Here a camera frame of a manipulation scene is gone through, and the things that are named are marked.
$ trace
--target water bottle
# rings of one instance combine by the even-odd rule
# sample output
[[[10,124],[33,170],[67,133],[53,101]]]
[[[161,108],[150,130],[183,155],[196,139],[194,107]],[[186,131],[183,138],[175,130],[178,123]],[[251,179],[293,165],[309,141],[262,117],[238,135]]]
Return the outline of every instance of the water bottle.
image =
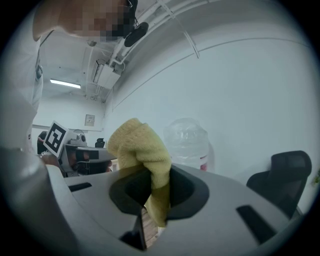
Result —
[[[207,170],[208,133],[193,118],[181,118],[163,131],[172,163]]]

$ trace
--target black mesh chair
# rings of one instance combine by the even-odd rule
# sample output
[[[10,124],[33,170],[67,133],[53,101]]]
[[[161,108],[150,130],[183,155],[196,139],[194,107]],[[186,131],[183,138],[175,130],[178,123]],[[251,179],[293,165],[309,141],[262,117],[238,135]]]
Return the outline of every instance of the black mesh chair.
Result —
[[[279,207],[291,219],[311,168],[310,157],[303,151],[274,154],[271,170],[252,175],[246,186]]]
[[[103,148],[105,146],[105,142],[103,138],[98,138],[96,143],[94,144],[95,148]]]

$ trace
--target air conditioning unit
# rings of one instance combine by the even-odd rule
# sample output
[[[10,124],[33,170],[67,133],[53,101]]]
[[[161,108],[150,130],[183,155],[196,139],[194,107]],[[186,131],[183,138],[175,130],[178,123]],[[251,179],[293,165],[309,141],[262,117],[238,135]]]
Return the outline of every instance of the air conditioning unit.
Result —
[[[114,67],[109,67],[106,61],[98,59],[94,63],[91,80],[98,86],[111,89],[118,81],[122,73],[121,66],[115,64]]]

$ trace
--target fluorescent light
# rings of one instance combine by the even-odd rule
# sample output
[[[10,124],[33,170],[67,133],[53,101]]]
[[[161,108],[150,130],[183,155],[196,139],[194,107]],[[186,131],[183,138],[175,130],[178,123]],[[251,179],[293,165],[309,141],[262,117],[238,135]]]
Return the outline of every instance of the fluorescent light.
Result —
[[[57,85],[70,86],[70,87],[81,89],[81,86],[76,83],[64,82],[64,81],[59,81],[59,80],[55,80],[55,79],[50,79],[50,82],[53,84],[57,84]]]

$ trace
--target yellow cloth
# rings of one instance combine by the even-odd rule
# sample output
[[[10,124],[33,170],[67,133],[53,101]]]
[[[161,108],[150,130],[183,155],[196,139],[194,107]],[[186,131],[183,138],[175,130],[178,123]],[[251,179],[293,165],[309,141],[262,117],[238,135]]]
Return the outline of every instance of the yellow cloth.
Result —
[[[160,137],[148,124],[133,118],[113,133],[107,143],[107,150],[118,158],[119,172],[134,166],[138,170],[141,165],[150,170],[151,195],[145,207],[158,227],[165,227],[170,206],[171,158]]]

